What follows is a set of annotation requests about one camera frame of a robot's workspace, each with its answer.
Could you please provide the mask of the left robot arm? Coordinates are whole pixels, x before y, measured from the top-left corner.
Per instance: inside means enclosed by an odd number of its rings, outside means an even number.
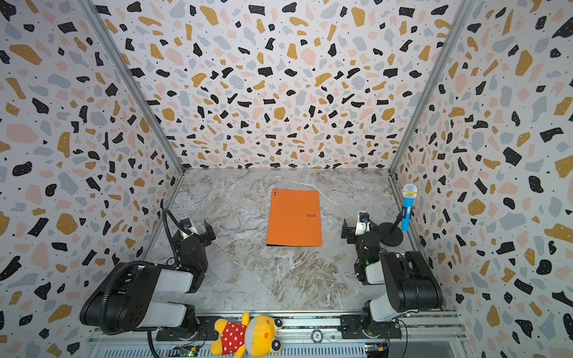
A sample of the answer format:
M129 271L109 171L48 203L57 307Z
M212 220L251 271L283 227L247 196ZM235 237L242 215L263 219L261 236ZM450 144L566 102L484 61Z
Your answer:
M205 248L216 239L212 226L203 225L204 231L199 232L188 218L178 223L170 242L176 256L172 265L141 260L118 263L83 305L82 325L110 336L160 328L185 339L197 333L194 306L155 301L154 296L198 291L208 269Z

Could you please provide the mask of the orange folder black inside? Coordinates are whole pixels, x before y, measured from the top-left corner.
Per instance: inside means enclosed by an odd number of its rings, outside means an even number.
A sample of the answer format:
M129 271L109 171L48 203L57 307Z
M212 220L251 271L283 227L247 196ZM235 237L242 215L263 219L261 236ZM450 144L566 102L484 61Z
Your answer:
M273 189L267 245L322 247L318 191Z

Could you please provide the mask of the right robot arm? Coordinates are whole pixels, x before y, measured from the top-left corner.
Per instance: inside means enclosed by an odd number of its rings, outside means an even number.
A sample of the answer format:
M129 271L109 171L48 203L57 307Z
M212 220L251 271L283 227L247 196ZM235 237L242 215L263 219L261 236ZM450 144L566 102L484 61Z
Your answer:
M364 286L384 286L385 293L368 300L359 316L342 318L346 336L388 334L398 319L408 313L436 310L443 293L428 263L418 251L393 252L407 232L409 214L398 214L395 222L374 223L367 212L359 212L356 225L343 222L341 238L355 247L355 276Z

